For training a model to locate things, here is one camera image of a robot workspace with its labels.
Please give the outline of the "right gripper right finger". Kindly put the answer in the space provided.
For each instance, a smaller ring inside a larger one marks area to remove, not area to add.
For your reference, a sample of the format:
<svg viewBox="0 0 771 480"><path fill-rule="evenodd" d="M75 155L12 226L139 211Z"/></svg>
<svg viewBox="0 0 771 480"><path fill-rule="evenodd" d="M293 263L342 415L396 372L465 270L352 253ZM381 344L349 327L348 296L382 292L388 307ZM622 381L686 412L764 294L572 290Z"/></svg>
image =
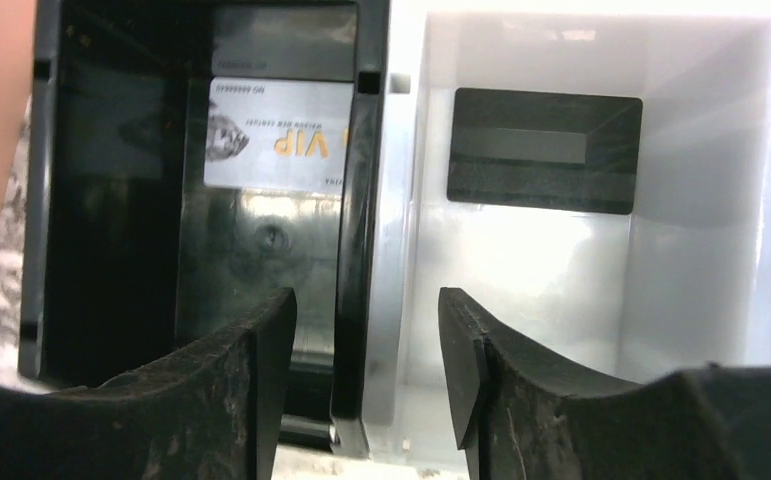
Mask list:
<svg viewBox="0 0 771 480"><path fill-rule="evenodd" d="M552 351L459 288L441 289L438 319L473 479L771 479L771 367L637 384Z"/></svg>

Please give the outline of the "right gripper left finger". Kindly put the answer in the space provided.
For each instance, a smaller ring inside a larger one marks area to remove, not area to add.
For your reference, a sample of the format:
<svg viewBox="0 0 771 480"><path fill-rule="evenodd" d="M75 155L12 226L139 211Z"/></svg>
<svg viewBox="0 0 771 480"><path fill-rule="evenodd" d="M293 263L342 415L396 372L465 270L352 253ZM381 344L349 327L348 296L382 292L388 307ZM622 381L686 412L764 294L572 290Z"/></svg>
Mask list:
<svg viewBox="0 0 771 480"><path fill-rule="evenodd" d="M239 320L99 387L0 386L0 479L268 479L297 304Z"/></svg>

